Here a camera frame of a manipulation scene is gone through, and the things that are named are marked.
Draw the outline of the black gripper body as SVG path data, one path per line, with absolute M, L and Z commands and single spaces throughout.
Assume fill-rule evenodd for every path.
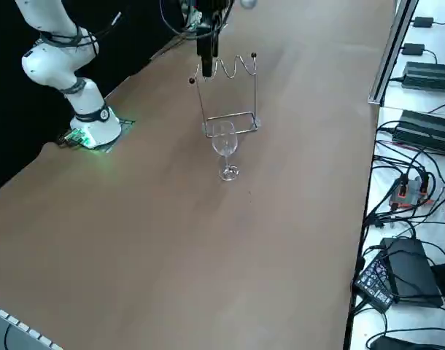
M 196 9 L 201 13 L 201 22 L 197 25 L 197 36 L 219 34 L 230 13 L 228 0 L 196 1 Z

